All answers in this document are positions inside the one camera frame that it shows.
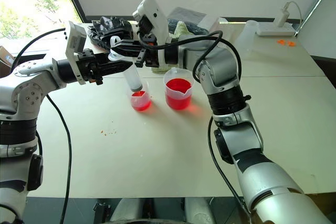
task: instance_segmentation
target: cardboard box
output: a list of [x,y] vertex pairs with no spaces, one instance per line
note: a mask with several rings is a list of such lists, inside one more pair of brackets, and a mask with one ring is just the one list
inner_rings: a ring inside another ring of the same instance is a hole
[[0,46],[0,78],[11,73],[13,62],[14,57],[3,46]]

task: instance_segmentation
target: floor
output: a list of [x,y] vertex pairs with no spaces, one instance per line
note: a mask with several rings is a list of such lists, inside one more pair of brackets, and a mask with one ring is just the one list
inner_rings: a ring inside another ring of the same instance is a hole
[[[112,211],[120,199],[69,199],[65,224],[96,224],[93,207],[96,202],[111,205]],[[156,198],[153,199],[155,217],[184,221],[184,212],[181,209],[182,198]],[[27,206],[24,213],[25,224],[59,223],[64,199],[62,198],[27,198]],[[239,212],[233,197],[218,197],[211,201],[211,209],[218,224],[243,224],[243,214]],[[328,209],[328,218],[336,223],[335,204],[333,211]]]

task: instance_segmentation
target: red liquid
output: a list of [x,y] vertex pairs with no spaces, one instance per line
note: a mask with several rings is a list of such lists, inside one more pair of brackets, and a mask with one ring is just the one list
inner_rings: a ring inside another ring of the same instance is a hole
[[[143,104],[141,99],[148,100],[148,102]],[[148,93],[145,91],[138,91],[132,94],[131,105],[136,111],[143,111],[149,108],[151,105],[151,99],[148,97]]]
[[[182,93],[187,92],[187,90],[191,88],[190,82],[184,79],[180,79],[180,78],[172,79],[169,82],[167,82],[166,85],[168,88],[182,92]],[[167,104],[175,110],[185,109],[190,104],[190,100],[191,100],[191,95],[187,96],[184,99],[174,99],[166,94]]]

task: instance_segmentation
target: plastic beaker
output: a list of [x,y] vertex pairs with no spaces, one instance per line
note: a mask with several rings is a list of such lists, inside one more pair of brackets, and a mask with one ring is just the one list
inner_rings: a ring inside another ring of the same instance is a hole
[[128,96],[131,101],[132,107],[136,111],[143,111],[150,107],[151,97],[148,92],[148,84],[145,81],[142,81],[142,89],[136,92],[128,90]]
[[172,109],[185,109],[191,100],[194,78],[189,70],[172,68],[163,77],[166,102]]

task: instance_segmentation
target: white table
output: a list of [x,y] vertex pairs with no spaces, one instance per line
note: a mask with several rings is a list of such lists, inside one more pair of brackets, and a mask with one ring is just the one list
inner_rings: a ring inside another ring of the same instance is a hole
[[[296,39],[294,48],[276,40],[257,37],[254,51],[243,59],[241,88],[252,96],[265,154],[305,193],[336,191],[336,90]],[[142,113],[130,106],[121,74],[105,77],[100,86],[72,83],[50,95],[71,133],[70,197],[231,196],[209,154],[211,110],[201,86],[195,84],[191,106],[177,112],[165,103],[162,75],[148,68],[139,73],[153,101]],[[64,197],[67,138],[47,101],[38,130],[44,182],[29,195]],[[234,167],[220,165],[240,193]]]

